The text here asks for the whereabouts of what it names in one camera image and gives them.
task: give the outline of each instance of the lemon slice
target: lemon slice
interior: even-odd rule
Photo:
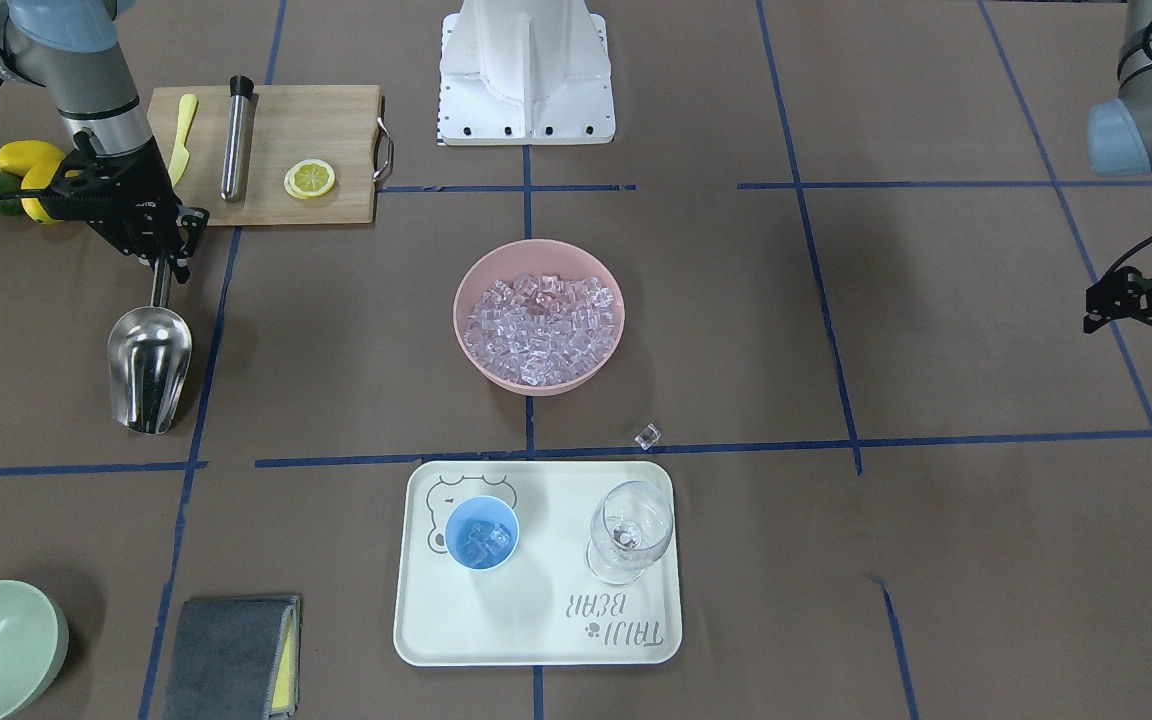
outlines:
[[[283,176],[283,189],[298,200],[321,197],[335,187],[335,170],[324,160],[301,160]]]

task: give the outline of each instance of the cup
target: cup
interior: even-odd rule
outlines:
[[[589,523],[585,567],[609,585],[627,585],[664,556],[673,538],[669,493],[631,480],[612,488]]]
[[[447,518],[447,552],[470,570],[490,570],[518,546],[518,516],[499,497],[468,498]]]

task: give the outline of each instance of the pile of ice cubes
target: pile of ice cubes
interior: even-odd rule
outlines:
[[[473,306],[470,355],[507,382],[531,387],[575,381],[616,342],[616,296],[596,276],[518,275],[495,281]]]

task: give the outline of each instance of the gray cloth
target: gray cloth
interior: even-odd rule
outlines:
[[[297,596],[184,602],[162,720],[270,719],[285,620],[298,606]]]

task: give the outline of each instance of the yellow knife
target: yellow knife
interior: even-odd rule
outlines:
[[[180,176],[184,174],[184,167],[189,164],[189,151],[184,147],[185,137],[189,135],[189,126],[194,123],[194,114],[198,109],[198,96],[192,92],[180,96],[180,108],[177,111],[177,141],[172,147],[172,162],[168,165],[168,177],[172,179],[172,187],[177,185]]]

